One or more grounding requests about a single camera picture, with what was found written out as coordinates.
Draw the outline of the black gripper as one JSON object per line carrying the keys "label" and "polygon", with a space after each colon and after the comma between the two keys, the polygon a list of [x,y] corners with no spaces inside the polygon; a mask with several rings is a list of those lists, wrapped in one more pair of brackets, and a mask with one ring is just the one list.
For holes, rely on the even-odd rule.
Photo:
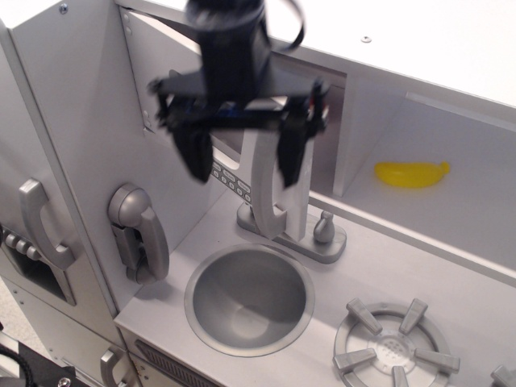
{"label": "black gripper", "polygon": [[190,175],[202,184],[210,178],[210,131],[250,127],[280,132],[278,168],[284,187],[295,185],[307,136],[327,126],[327,83],[277,67],[263,19],[192,23],[188,29],[201,49],[201,68],[171,73],[148,89]]}

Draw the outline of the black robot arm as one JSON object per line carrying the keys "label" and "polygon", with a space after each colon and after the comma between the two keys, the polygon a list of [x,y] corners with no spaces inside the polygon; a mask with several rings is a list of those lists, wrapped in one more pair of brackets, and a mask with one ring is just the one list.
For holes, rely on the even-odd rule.
{"label": "black robot arm", "polygon": [[202,67],[151,82],[159,124],[173,137],[190,174],[206,182],[213,164],[210,133],[278,131],[284,186],[300,177],[307,142],[327,126],[329,85],[277,67],[262,1],[189,1],[186,30]]}

